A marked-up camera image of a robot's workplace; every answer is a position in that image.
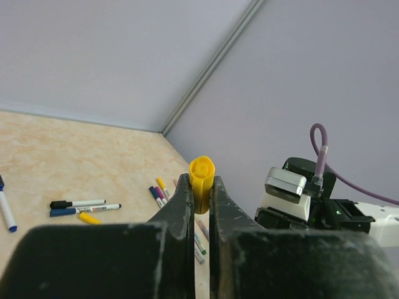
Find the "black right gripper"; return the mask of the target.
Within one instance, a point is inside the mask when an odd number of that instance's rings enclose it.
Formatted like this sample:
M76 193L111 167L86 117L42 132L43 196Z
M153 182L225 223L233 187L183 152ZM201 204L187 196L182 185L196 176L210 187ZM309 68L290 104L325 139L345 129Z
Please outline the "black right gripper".
M310 229L307 221L271 207L258 207L254 220L265 229Z

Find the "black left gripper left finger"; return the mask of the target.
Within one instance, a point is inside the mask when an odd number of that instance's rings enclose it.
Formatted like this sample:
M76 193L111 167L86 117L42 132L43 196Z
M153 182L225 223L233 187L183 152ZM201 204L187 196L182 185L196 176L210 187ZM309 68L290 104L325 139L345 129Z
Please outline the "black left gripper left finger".
M42 225L18 243L2 298L194 298L194 196L187 174L142 223Z

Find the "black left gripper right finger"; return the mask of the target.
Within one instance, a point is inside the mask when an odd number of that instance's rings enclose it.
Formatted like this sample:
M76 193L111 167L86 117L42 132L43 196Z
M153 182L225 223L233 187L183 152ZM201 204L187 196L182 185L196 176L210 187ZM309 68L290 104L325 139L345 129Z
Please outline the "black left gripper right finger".
M367 234L265 229L216 176L210 193L211 298L397 298L398 280Z

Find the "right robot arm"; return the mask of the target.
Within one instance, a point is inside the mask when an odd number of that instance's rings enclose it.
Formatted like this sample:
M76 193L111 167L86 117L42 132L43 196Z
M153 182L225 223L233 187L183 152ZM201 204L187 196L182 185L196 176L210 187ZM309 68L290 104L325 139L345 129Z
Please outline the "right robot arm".
M316 163L288 158L271 168L255 215L266 229L314 229L363 232L382 247L398 246L398 208L349 199L332 199L335 174L325 169L323 185L312 184Z

